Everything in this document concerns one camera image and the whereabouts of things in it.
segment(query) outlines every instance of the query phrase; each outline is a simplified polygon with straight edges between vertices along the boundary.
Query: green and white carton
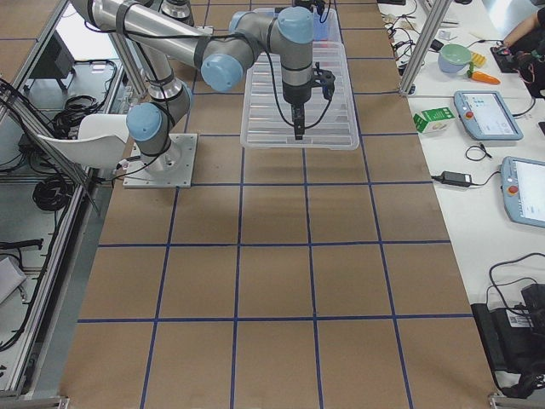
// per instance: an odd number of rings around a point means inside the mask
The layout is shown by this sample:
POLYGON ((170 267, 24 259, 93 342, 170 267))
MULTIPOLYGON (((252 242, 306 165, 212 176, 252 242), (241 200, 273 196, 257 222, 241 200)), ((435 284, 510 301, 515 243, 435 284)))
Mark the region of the green and white carton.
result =
POLYGON ((447 107, 427 109, 415 113, 412 118, 415 121, 416 130, 421 134, 446 130, 456 119, 452 111, 447 107))

